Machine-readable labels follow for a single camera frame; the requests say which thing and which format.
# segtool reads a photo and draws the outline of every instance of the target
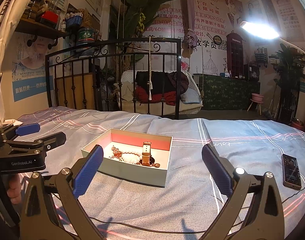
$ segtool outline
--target green counter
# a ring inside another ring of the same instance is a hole
[[[199,75],[199,87],[204,78],[204,110],[246,110],[251,94],[260,93],[260,83],[213,75]]]

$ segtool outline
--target white lamp arm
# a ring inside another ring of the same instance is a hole
[[[289,45],[289,46],[291,46],[291,47],[293,47],[293,48],[295,48],[295,49],[301,51],[303,54],[305,54],[305,51],[304,51],[304,50],[300,49],[299,47],[295,46],[294,44],[289,43],[288,41],[285,41],[285,40],[283,40],[282,38],[279,38],[279,40],[280,40],[282,43],[287,44],[287,45]]]

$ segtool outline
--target green container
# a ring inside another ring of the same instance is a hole
[[[95,42],[95,30],[93,28],[82,28],[77,33],[76,45]]]

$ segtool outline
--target blue gripper pad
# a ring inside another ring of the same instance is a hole
[[[202,160],[207,166],[211,176],[214,178],[214,181],[216,182],[221,194],[230,197],[233,191],[229,173],[226,171],[222,163],[208,145],[205,145],[202,148],[201,155]]]
[[[74,180],[73,195],[77,199],[79,196],[84,195],[92,179],[94,178],[99,166],[104,159],[104,150],[101,146],[96,145],[90,152],[90,157],[80,169]]]
[[[28,125],[21,125],[17,128],[16,134],[18,136],[24,136],[40,131],[40,125],[38,123],[32,123]]]

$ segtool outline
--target human hand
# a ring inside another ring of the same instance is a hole
[[[21,184],[19,174],[14,174],[8,183],[9,189],[7,190],[7,195],[13,204],[19,204],[21,202]]]

